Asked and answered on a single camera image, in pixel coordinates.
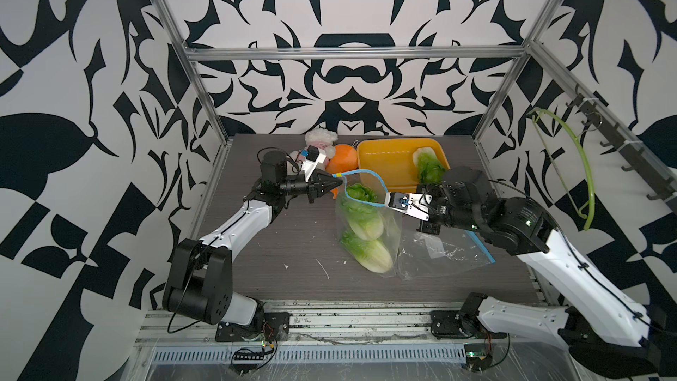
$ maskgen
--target green hose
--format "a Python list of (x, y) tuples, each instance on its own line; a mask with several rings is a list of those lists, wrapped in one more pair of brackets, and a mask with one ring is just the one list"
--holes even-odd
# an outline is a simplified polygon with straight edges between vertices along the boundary
[[(583, 226), (583, 230), (588, 231), (588, 229), (590, 229), (590, 225), (592, 224), (592, 219), (594, 218), (594, 197), (595, 197), (594, 196), (594, 182), (592, 180), (592, 171), (590, 170), (590, 164), (588, 163), (588, 156), (586, 155), (585, 150), (583, 150), (583, 145), (581, 145), (581, 142), (578, 138), (579, 136), (577, 136), (576, 134), (573, 133), (573, 131), (571, 130), (571, 127), (569, 127), (569, 125), (566, 122), (564, 122), (562, 120), (562, 118), (560, 118), (555, 113), (553, 113), (553, 112), (551, 112), (547, 109), (543, 109), (541, 107), (535, 107), (531, 111), (529, 111), (527, 113), (527, 115), (532, 114), (532, 113), (536, 113), (537, 117), (535, 119), (531, 118), (531, 121), (533, 122), (534, 127), (536, 127), (536, 132), (538, 133), (538, 137), (541, 138), (541, 141), (543, 142), (543, 146), (546, 147), (546, 153), (550, 157), (550, 161), (553, 164), (554, 164), (554, 160), (552, 158), (552, 155), (550, 154), (548, 147), (546, 146), (545, 141), (543, 140), (543, 137), (541, 137), (540, 131), (538, 129), (538, 125), (536, 125), (538, 119), (541, 118), (541, 114), (549, 115), (549, 116), (551, 116), (552, 119), (554, 119), (557, 123), (559, 123), (562, 126), (562, 128), (567, 132), (569, 137), (571, 137), (571, 140), (573, 140), (573, 143), (576, 145), (576, 148), (578, 149), (578, 154), (581, 156), (581, 162), (583, 162), (583, 168), (586, 171), (586, 180), (588, 181), (588, 203), (584, 204), (581, 207), (577, 207), (576, 204), (573, 203), (573, 199), (571, 197), (571, 194), (569, 193), (569, 189), (567, 188), (567, 185), (564, 183), (564, 179), (562, 178), (562, 175), (559, 173), (559, 170), (556, 169), (556, 166), (555, 166), (555, 170), (557, 172), (557, 176), (559, 176), (559, 179), (562, 182), (562, 185), (567, 190), (567, 195), (569, 196), (569, 200), (571, 200), (573, 207), (576, 209), (576, 213), (578, 213), (578, 215), (581, 218), (586, 220), (586, 223)], [(586, 206), (588, 206), (588, 214), (587, 215), (584, 214), (583, 212), (581, 212)]]

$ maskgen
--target black and white patterned wall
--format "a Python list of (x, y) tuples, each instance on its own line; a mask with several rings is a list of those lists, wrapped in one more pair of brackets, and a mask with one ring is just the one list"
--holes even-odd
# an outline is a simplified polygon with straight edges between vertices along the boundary
[(201, 62), (229, 133), (472, 134), (510, 59)]
[[(551, 50), (643, 140), (664, 163), (677, 166), (675, 150), (677, 0), (565, 0), (543, 35)], [(492, 175), (523, 189), (546, 206), (572, 243), (629, 296), (657, 304), (677, 329), (677, 216), (596, 131), (581, 135), (596, 194), (594, 222), (584, 220), (567, 197), (582, 206), (588, 184), (578, 152), (548, 116), (539, 124), (567, 185), (565, 189), (528, 112), (546, 108), (583, 131), (584, 117), (568, 109), (571, 100), (532, 59), (509, 92), (481, 144)], [(516, 195), (505, 190), (506, 196)], [(664, 356), (677, 352), (677, 338), (664, 336)], [(677, 373), (674, 359), (664, 369)]]
[[(265, 48), (521, 44), (545, 0), (167, 2), (190, 47)], [(199, 70), (231, 134), (315, 126), (472, 134), (507, 61), (202, 62)]]
[(119, 379), (219, 140), (149, 0), (0, 0), (0, 49), (2, 378)]

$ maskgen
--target plastic bag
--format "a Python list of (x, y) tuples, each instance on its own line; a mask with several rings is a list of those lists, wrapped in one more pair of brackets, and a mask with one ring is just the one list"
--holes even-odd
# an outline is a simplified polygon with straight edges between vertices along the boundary
[(343, 177), (336, 197), (338, 241), (369, 271), (382, 277), (394, 276), (402, 214), (385, 206), (383, 180), (369, 170), (334, 176)]
[(402, 280), (453, 275), (495, 262), (471, 231), (443, 226), (435, 236), (417, 232), (416, 226), (411, 218), (402, 230), (397, 257), (397, 276)]

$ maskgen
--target pink plush toy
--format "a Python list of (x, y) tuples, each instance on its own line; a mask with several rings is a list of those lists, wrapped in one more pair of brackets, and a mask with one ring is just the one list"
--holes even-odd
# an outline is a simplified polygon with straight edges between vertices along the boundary
[[(314, 128), (309, 132), (305, 133), (305, 146), (315, 146), (318, 149), (323, 149), (327, 154), (327, 159), (317, 165), (317, 169), (323, 170), (326, 168), (326, 165), (329, 164), (329, 159), (336, 155), (336, 149), (334, 148), (334, 141), (339, 139), (339, 135), (333, 131), (329, 131), (326, 128)], [(297, 162), (303, 162), (305, 156), (300, 155), (300, 150), (295, 150), (289, 154), (291, 158)], [(287, 174), (294, 174), (292, 171), (292, 165), (287, 163)]]

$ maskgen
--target yellow tray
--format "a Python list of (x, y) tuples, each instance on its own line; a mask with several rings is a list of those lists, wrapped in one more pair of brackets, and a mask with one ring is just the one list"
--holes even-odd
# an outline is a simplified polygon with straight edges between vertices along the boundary
[(449, 169), (442, 146), (425, 137), (365, 140), (358, 145), (358, 168), (372, 170), (380, 175), (389, 191), (415, 193), (419, 170), (411, 155), (420, 147), (431, 147), (440, 163)]

